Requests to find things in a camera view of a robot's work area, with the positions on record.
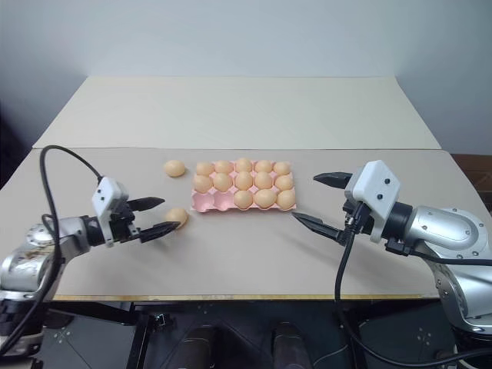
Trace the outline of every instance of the egg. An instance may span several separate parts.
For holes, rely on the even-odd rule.
[[[179,160],[170,160],[164,164],[164,170],[169,177],[179,177],[186,171],[185,164]]]
[[[277,205],[280,209],[287,210],[295,204],[295,193],[292,190],[282,191],[277,195]]]
[[[234,184],[240,190],[247,190],[253,185],[253,177],[247,171],[241,171],[236,175]]]
[[[259,189],[271,188],[273,180],[268,173],[261,171],[254,177],[254,185]]]
[[[217,173],[214,177],[214,187],[221,192],[226,192],[232,186],[232,178],[225,173]]]
[[[195,175],[193,177],[193,188],[201,194],[212,188],[212,180],[207,175]]]
[[[254,203],[262,209],[269,208],[277,200],[277,195],[272,190],[258,190],[254,196]]]
[[[294,187],[294,181],[290,175],[281,175],[275,180],[275,187],[280,191],[290,190]]]
[[[254,166],[255,171],[271,171],[271,162],[269,160],[260,160]]]
[[[234,165],[227,160],[219,160],[215,162],[215,171],[217,173],[225,173],[228,175],[234,169],[233,167]]]
[[[241,158],[236,160],[236,171],[252,171],[253,164],[251,160],[246,158]]]
[[[246,209],[253,204],[253,195],[250,191],[238,191],[234,194],[234,204],[240,209]]]
[[[185,209],[173,208],[166,213],[164,219],[166,221],[179,221],[181,224],[178,226],[178,228],[181,228],[188,220],[188,213]]]
[[[214,165],[207,161],[197,163],[197,175],[211,175],[214,172]]]
[[[288,175],[291,172],[291,165],[286,161],[279,161],[274,165],[274,172],[278,175]]]

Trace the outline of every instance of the table edge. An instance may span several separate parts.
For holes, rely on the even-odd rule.
[[[342,294],[343,300],[416,300],[438,298],[425,294]],[[245,301],[245,300],[334,300],[332,294],[186,294],[159,295],[66,295],[57,294],[54,301]]]

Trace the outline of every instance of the white table surface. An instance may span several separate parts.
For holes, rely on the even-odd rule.
[[[400,201],[473,212],[487,228],[492,219],[450,155],[438,150],[164,150],[95,148],[76,150],[101,173],[125,184],[131,198],[158,196],[159,207],[137,213],[137,226],[162,221],[173,207],[190,208],[196,161],[246,156],[292,163],[298,210],[340,227],[342,190],[312,180],[326,171],[353,171],[383,159],[403,186]],[[25,232],[48,210],[33,150],[0,191],[0,258],[19,246]],[[172,179],[162,171],[168,159],[190,169]],[[48,174],[60,217],[92,215],[93,175],[73,158],[53,151]],[[189,223],[168,236],[140,244],[97,247],[73,260],[58,299],[166,300],[214,298],[331,298],[343,249],[310,232],[288,212],[190,212]],[[436,297],[427,265],[390,254],[368,236],[357,238],[342,288],[351,298]]]
[[[89,77],[35,148],[439,149],[394,77]]]

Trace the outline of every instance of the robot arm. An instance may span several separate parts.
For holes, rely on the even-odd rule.
[[[48,302],[53,298],[67,263],[91,247],[134,239],[146,242],[162,237],[179,226],[168,221],[141,230],[135,227],[133,211],[145,211],[162,202],[160,198],[141,198],[128,201],[125,188],[112,178],[103,177],[92,202],[96,217],[75,217],[59,220],[62,264],[55,282],[49,287],[43,304],[30,317],[22,336],[7,351],[6,356],[29,356],[39,351],[42,342],[42,323]],[[47,282],[53,267],[54,241],[47,229],[52,222],[36,224],[26,235],[24,244],[10,254],[0,269],[0,344],[17,327],[34,304]]]
[[[397,202],[400,182],[382,161],[369,162],[353,175],[325,173],[314,180],[345,190],[347,226],[353,221],[356,207],[365,204],[369,216],[362,233],[369,234],[375,243],[386,239],[389,252],[424,259],[434,274],[459,351],[491,347],[492,250],[480,219],[456,208],[412,208]],[[309,215],[294,216],[312,231],[345,245],[344,231]]]

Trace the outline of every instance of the egg tray cup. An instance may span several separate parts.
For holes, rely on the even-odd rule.
[[[205,212],[210,211],[210,210],[227,211],[230,209],[239,209],[242,211],[246,211],[246,210],[249,210],[252,208],[256,208],[256,209],[261,209],[261,210],[279,209],[282,211],[289,211],[289,210],[293,210],[296,208],[296,204],[294,203],[294,205],[292,205],[289,209],[282,209],[280,206],[277,205],[276,202],[272,206],[270,206],[269,208],[260,208],[258,205],[256,205],[254,203],[254,201],[253,201],[253,204],[251,204],[247,208],[244,208],[244,209],[239,208],[234,203],[234,194],[237,191],[240,191],[239,188],[235,187],[235,179],[236,179],[236,176],[238,175],[238,172],[235,171],[234,162],[233,161],[230,161],[230,162],[232,163],[233,168],[234,168],[234,170],[228,174],[228,176],[232,178],[232,186],[226,192],[219,191],[217,188],[212,187],[210,190],[208,190],[204,194],[192,189],[191,190],[191,209],[192,210],[196,210],[200,213],[205,213]],[[254,166],[256,165],[257,162],[252,161],[251,163],[253,164],[253,170],[250,171],[249,174],[251,175],[251,177],[253,177],[253,185],[246,191],[250,191],[251,194],[254,195],[259,190],[259,188],[254,185],[254,178],[256,177],[256,174],[257,174],[257,172],[254,171]],[[271,162],[272,167],[274,166],[274,164],[275,164],[275,161],[272,161]],[[268,188],[268,189],[272,190],[276,195],[278,195],[279,192],[281,192],[281,190],[279,188],[275,187],[275,180],[277,179],[277,177],[279,177],[279,175],[277,173],[275,173],[274,171],[270,171],[268,174],[270,175],[272,182],[273,182],[272,187]],[[212,178],[212,181],[213,181],[213,179],[216,175],[217,175],[217,172],[214,171],[211,175],[209,175],[209,177]],[[294,179],[292,176],[292,171],[288,174],[288,176],[291,177],[292,179]],[[291,188],[291,190],[295,194],[294,186]]]

